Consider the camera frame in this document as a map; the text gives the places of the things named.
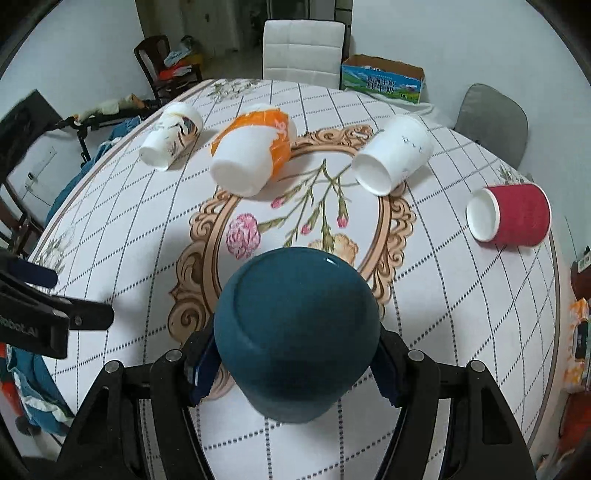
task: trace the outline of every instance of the blue cardboard box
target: blue cardboard box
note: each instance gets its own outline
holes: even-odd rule
[[[401,61],[353,55],[341,65],[341,88],[419,103],[425,72]]]

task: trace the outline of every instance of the gray chair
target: gray chair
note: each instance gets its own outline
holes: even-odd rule
[[[456,132],[517,169],[527,145],[527,116],[517,103],[483,83],[466,92]]]

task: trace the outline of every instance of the white chair backrest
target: white chair backrest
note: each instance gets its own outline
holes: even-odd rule
[[[345,25],[320,20],[268,20],[262,77],[340,87]]]

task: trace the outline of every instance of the teal cup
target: teal cup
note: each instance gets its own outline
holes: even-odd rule
[[[222,362],[256,410],[305,423],[368,368],[379,310],[366,281],[340,258],[281,248],[234,273],[217,303],[214,334]]]

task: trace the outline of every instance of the table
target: table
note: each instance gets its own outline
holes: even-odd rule
[[[485,247],[465,217],[471,192],[523,181],[516,171],[425,119],[436,145],[429,166],[390,197],[376,198],[356,185],[350,158],[404,110],[352,92],[261,80],[204,82],[181,100],[203,115],[196,145],[169,171],[148,168],[138,148],[152,116],[75,189],[32,256],[59,272],[56,293],[115,309],[108,332],[72,332],[67,359],[46,359],[73,411],[105,362],[152,362],[203,327],[224,283],[252,255],[332,243],[368,280],[388,329],[437,362],[482,360],[530,438],[557,343],[553,241]],[[240,199],[208,175],[208,147],[241,110],[260,102],[285,110],[301,136],[279,178],[255,199]],[[426,478],[439,472],[448,405],[441,401]],[[144,411],[150,470],[163,478],[149,403]],[[254,479],[365,480],[377,472],[398,410],[368,371],[321,418],[281,424],[258,414],[221,370],[210,401],[191,415],[217,479],[247,472]]]

